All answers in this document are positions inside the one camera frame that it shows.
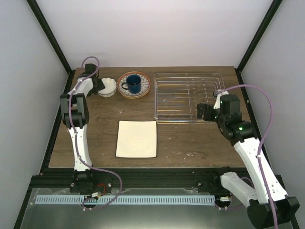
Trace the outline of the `white scalloped bowl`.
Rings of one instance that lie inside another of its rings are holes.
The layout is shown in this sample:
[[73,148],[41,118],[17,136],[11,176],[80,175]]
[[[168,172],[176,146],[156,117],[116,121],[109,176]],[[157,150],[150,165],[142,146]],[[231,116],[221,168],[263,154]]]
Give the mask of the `white scalloped bowl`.
[[104,89],[98,91],[98,95],[102,97],[111,97],[116,93],[117,83],[113,78],[102,78],[102,82],[105,86]]

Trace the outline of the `metal wire dish rack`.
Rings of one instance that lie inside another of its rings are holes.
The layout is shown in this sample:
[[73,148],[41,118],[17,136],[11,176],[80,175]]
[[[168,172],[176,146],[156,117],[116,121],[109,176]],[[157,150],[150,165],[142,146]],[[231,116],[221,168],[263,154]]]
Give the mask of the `metal wire dish rack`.
[[214,91],[225,88],[218,73],[157,73],[154,117],[159,124],[212,124],[197,119],[199,103],[213,105]]

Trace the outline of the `dark blue mug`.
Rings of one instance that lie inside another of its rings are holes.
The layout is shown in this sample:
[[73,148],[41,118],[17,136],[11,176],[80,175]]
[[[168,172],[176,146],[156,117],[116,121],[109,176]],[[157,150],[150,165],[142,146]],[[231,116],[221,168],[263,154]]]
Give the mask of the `dark blue mug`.
[[137,94],[141,90],[141,78],[139,75],[132,74],[121,84],[122,89],[128,90],[132,94]]

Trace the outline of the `cream rectangular plate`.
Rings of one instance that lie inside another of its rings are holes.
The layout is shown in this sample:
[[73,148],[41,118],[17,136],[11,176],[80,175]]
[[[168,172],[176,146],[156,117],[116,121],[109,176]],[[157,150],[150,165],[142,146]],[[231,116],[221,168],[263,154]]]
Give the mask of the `cream rectangular plate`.
[[157,123],[155,121],[119,121],[116,157],[156,158]]

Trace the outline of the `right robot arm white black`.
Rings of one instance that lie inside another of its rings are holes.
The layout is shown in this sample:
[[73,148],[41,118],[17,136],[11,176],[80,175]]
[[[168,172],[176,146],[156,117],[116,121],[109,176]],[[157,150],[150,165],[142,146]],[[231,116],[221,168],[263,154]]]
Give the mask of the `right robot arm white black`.
[[252,125],[242,119],[238,96],[227,91],[217,95],[215,104],[199,103],[197,118],[216,122],[221,134],[242,159],[253,185],[244,182],[235,172],[226,172],[212,179],[217,192],[229,190],[246,207],[256,229],[289,222],[300,204],[288,195],[268,164],[260,140]]

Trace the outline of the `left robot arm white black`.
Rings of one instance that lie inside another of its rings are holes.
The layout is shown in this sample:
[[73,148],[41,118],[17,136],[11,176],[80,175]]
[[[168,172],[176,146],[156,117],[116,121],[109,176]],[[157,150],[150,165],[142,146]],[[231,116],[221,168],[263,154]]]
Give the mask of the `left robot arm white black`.
[[87,143],[87,125],[90,120],[86,97],[97,94],[105,86],[98,78],[98,66],[83,64],[85,71],[80,74],[74,87],[60,96],[61,119],[66,125],[72,141],[74,172],[70,192],[89,195],[97,189],[97,180],[91,171],[92,161]]

